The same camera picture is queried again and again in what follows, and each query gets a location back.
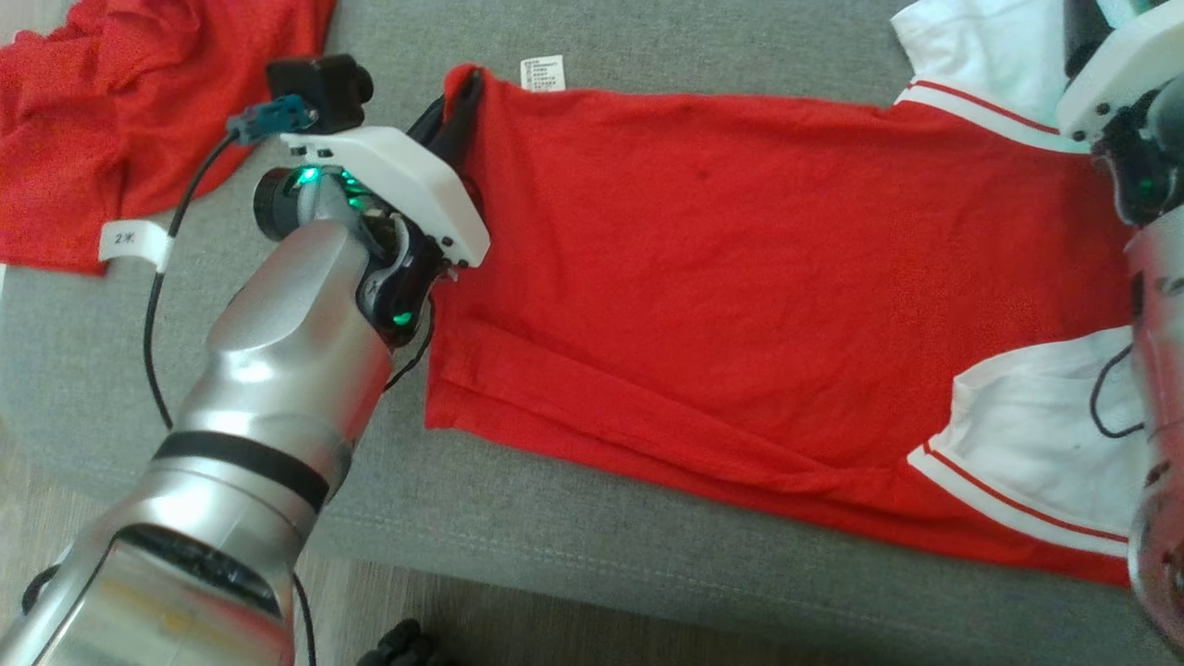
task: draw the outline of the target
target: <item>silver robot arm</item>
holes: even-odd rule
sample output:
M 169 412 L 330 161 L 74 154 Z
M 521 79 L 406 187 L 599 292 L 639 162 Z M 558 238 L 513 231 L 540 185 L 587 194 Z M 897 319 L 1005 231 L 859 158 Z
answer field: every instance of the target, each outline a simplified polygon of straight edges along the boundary
M 309 98 L 326 70 L 354 94 L 322 98 L 328 133 L 284 136 L 314 161 L 256 191 L 257 222 L 281 244 L 211 329 L 206 370 L 135 489 L 76 538 L 0 639 L 0 665 L 294 662 L 292 571 L 391 351 L 414 335 L 432 281 L 489 246 L 455 171 L 480 78 L 449 123 L 437 104 L 408 136 L 349 127 L 368 97 L 352 59 L 284 71 L 307 70 L 314 83 L 292 85 Z
M 1066 0 L 1073 82 L 1057 119 L 1106 160 L 1119 214 L 1139 230 L 1126 249 L 1132 358 L 1159 463 L 1131 529 L 1128 566 L 1147 614 L 1184 646 L 1184 0 L 1132 9 L 1125 21 L 1100 13 L 1093 1 Z

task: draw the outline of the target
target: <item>black strap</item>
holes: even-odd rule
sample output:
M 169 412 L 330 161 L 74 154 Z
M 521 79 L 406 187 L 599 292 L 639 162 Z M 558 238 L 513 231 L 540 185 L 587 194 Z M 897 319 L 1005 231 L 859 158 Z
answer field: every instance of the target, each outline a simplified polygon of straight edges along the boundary
M 329 495 L 329 482 L 303 461 L 225 433 L 173 433 L 153 460 L 166 457 L 207 457 L 242 467 L 291 489 L 318 513 Z

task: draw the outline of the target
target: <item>gray sofa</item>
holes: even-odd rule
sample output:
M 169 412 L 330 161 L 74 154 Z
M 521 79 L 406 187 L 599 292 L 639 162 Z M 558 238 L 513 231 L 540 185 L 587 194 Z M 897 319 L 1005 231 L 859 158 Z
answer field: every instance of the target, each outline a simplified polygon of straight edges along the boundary
M 888 104 L 910 75 L 888 24 L 906 4 L 341 0 L 328 51 L 374 75 L 369 122 L 399 127 L 457 63 L 515 79 L 520 59 L 552 53 L 565 56 L 568 87 Z M 251 191 L 287 164 L 265 146 L 186 219 L 156 333 L 172 405 L 202 366 L 208 326 L 272 246 Z M 0 415 L 31 457 L 104 501 L 165 436 L 140 359 L 150 282 L 134 261 L 103 280 L 9 269 L 0 302 Z M 310 547 L 873 664 L 1176 662 L 1125 590 L 905 551 L 425 431 L 424 378 L 380 404 Z

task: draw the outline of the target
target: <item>clothing label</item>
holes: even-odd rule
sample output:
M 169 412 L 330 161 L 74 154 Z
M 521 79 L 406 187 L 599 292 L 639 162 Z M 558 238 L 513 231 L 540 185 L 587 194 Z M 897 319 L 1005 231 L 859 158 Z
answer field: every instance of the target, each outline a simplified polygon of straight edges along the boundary
M 168 268 L 173 239 L 149 219 L 121 219 L 103 225 L 98 242 L 98 261 L 115 257 L 140 257 L 156 264 L 156 273 Z
M 522 88 L 532 92 L 567 90 L 564 78 L 564 57 L 543 56 L 522 60 Z

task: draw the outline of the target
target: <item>shirt sleeve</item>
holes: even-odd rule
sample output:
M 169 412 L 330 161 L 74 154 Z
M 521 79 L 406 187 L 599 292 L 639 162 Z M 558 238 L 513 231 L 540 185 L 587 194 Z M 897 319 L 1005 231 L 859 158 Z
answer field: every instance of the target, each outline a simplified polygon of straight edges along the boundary
M 892 25 L 914 81 L 1056 127 L 1056 103 L 1068 83 L 1062 0 L 919 0 Z

